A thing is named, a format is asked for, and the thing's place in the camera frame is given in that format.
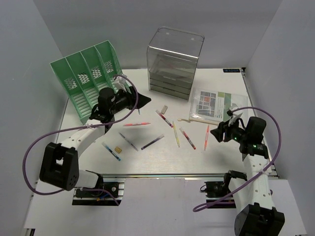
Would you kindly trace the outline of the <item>beige eraser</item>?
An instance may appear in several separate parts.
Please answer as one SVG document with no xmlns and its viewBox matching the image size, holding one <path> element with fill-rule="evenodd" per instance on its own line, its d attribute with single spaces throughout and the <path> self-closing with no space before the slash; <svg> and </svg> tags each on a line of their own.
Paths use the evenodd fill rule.
<svg viewBox="0 0 315 236">
<path fill-rule="evenodd" d="M 163 107 L 162 110 L 161 110 L 161 113 L 162 113 L 162 114 L 165 114 L 165 112 L 167 111 L 167 108 L 168 108 L 168 107 L 167 107 L 166 105 L 164 105 L 164 107 Z"/>
</svg>

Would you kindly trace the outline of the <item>yellow highlighter pen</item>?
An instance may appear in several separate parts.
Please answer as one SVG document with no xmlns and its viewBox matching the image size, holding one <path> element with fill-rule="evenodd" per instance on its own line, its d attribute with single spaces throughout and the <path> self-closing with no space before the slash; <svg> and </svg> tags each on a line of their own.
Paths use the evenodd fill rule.
<svg viewBox="0 0 315 236">
<path fill-rule="evenodd" d="M 175 125 L 174 121 L 172 121 L 172 125 L 173 125 L 173 130 L 174 130 L 174 135 L 175 135 L 177 146 L 180 148 L 180 141 L 178 138 L 177 129 L 176 129 L 176 125 Z"/>
</svg>

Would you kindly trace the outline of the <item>grey clear pen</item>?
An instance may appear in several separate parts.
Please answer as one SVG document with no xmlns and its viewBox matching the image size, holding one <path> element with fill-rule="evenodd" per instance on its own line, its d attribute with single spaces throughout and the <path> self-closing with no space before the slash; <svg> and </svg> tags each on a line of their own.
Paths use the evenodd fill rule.
<svg viewBox="0 0 315 236">
<path fill-rule="evenodd" d="M 126 137 L 124 136 L 122 133 L 119 132 L 119 135 L 136 151 L 139 151 L 138 148 Z"/>
</svg>

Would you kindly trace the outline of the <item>clear plastic drawer cabinet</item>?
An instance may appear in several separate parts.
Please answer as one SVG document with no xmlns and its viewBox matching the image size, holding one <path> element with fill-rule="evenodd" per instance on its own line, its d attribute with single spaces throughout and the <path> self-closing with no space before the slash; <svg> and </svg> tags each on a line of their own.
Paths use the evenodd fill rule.
<svg viewBox="0 0 315 236">
<path fill-rule="evenodd" d="M 147 48 L 149 90 L 188 101 L 205 37 L 160 27 Z"/>
</svg>

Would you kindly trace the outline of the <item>small yellow eraser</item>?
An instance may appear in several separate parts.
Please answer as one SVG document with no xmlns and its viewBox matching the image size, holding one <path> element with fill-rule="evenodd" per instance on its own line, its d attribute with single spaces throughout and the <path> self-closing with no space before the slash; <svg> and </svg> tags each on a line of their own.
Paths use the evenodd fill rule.
<svg viewBox="0 0 315 236">
<path fill-rule="evenodd" d="M 120 147 L 115 147 L 115 151 L 116 151 L 117 153 L 120 153 L 120 152 L 122 151 L 122 149 L 121 149 Z"/>
</svg>

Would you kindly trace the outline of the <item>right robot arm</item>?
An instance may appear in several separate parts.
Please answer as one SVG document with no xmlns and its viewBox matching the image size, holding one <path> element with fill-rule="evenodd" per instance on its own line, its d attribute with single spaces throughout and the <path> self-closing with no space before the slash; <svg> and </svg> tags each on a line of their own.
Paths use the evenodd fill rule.
<svg viewBox="0 0 315 236">
<path fill-rule="evenodd" d="M 240 145 L 245 172 L 228 171 L 221 186 L 226 195 L 233 196 L 237 208 L 234 232 L 237 236 L 277 236 L 285 217 L 276 210 L 269 171 L 264 170 L 269 163 L 268 149 L 262 142 L 266 121 L 250 117 L 245 128 L 239 126 L 241 122 L 233 118 L 210 131 L 218 142 L 234 140 Z"/>
</svg>

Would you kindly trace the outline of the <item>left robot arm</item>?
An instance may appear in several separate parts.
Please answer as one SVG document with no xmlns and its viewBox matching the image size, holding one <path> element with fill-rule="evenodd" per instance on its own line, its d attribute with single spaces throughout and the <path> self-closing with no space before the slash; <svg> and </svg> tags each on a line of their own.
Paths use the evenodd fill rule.
<svg viewBox="0 0 315 236">
<path fill-rule="evenodd" d="M 134 87 L 130 86 L 129 89 L 114 92 L 111 88 L 103 88 L 85 127 L 58 144 L 49 143 L 46 146 L 39 174 L 42 182 L 66 191 L 87 188 L 93 196 L 103 193 L 104 184 L 100 175 L 81 170 L 79 157 L 94 141 L 108 132 L 116 113 L 123 109 L 140 109 L 151 101 L 149 97 L 136 93 Z"/>
</svg>

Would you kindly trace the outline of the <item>red orange highlighter pen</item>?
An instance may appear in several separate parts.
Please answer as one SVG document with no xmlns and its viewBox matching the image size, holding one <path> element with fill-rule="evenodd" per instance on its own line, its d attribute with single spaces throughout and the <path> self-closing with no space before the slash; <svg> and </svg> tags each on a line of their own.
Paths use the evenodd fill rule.
<svg viewBox="0 0 315 236">
<path fill-rule="evenodd" d="M 150 125 L 150 122 L 140 122 L 140 123 L 126 123 L 123 124 L 123 127 L 130 127 L 130 126 L 142 126 L 142 125 Z"/>
</svg>

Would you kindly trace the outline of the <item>red pen near eraser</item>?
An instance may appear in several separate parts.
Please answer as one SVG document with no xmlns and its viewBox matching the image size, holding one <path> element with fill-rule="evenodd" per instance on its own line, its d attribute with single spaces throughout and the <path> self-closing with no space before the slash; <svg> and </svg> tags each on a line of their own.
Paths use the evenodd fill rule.
<svg viewBox="0 0 315 236">
<path fill-rule="evenodd" d="M 156 113 L 171 127 L 173 128 L 173 124 L 170 123 L 169 120 L 166 119 L 166 117 L 158 110 L 156 110 Z"/>
</svg>

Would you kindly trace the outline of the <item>plastic sleeve with printed sheets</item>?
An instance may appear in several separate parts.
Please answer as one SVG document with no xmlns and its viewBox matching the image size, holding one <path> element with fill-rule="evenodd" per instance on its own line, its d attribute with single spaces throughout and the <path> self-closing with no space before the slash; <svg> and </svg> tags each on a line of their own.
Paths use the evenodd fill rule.
<svg viewBox="0 0 315 236">
<path fill-rule="evenodd" d="M 213 120 L 218 125 L 229 120 L 227 110 L 236 104 L 239 108 L 249 104 L 247 96 L 221 91 L 194 88 L 191 97 L 189 119 Z"/>
</svg>

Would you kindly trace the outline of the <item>red pen right centre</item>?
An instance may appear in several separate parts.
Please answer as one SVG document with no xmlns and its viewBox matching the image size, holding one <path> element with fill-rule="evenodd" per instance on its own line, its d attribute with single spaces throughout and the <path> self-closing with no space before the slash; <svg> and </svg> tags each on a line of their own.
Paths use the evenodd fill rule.
<svg viewBox="0 0 315 236">
<path fill-rule="evenodd" d="M 192 146 L 192 148 L 193 148 L 194 150 L 196 150 L 195 145 L 193 144 L 193 142 L 191 141 L 191 139 L 189 138 L 189 136 L 187 135 L 187 133 L 184 131 L 184 129 L 180 127 L 179 130 L 180 130 L 180 132 L 185 136 L 185 138 L 187 139 L 187 141 L 189 142 L 189 144 Z"/>
</svg>

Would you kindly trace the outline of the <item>small blue label sticker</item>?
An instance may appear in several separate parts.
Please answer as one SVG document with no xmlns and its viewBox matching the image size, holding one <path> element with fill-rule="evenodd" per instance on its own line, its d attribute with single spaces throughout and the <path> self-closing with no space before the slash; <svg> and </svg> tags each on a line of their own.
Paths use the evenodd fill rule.
<svg viewBox="0 0 315 236">
<path fill-rule="evenodd" d="M 240 73 L 240 69 L 237 68 L 224 68 L 223 69 L 224 73 Z"/>
</svg>

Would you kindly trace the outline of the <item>green plastic file organizer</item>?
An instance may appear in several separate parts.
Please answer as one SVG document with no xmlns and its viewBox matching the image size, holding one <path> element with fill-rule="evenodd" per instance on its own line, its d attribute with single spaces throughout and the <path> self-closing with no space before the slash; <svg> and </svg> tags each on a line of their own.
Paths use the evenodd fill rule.
<svg viewBox="0 0 315 236">
<path fill-rule="evenodd" d="M 123 72 L 116 51 L 108 40 L 50 65 L 82 124 L 89 119 L 101 89 L 112 88 L 115 93 L 120 89 L 113 76 Z"/>
</svg>

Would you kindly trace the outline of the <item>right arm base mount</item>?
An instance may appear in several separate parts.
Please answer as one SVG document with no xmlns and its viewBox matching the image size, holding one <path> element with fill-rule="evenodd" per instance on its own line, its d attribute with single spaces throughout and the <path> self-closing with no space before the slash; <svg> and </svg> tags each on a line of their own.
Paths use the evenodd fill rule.
<svg viewBox="0 0 315 236">
<path fill-rule="evenodd" d="M 222 181 L 204 182 L 204 184 L 200 187 L 200 192 L 206 194 L 206 203 L 215 202 L 229 193 L 229 190 L 224 189 L 222 185 Z M 209 208 L 236 208 L 236 205 L 232 197 L 228 197 L 226 200 L 223 200 L 222 202 Z"/>
</svg>

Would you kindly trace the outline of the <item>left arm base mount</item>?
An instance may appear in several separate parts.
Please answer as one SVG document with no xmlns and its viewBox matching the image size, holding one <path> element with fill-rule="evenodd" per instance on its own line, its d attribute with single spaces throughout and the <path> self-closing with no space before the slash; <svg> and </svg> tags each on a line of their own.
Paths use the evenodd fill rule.
<svg viewBox="0 0 315 236">
<path fill-rule="evenodd" d="M 118 206 L 124 195 L 125 178 L 104 177 L 96 189 L 74 190 L 73 206 Z"/>
</svg>

